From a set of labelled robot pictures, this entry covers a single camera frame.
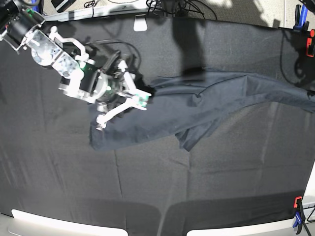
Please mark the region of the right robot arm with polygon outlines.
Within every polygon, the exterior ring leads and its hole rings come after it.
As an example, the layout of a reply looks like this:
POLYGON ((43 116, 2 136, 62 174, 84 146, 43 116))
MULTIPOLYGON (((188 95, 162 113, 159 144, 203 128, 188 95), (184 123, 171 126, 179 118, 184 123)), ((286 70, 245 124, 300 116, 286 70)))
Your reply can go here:
POLYGON ((46 20, 33 7, 39 2, 2 0, 0 39, 14 51, 30 49, 33 60, 54 69, 62 77, 59 89, 64 95, 96 104, 96 128, 103 130, 109 120, 130 108, 147 109, 151 93, 140 90, 121 51, 97 42, 82 44, 59 34, 52 26, 43 30, 46 20))

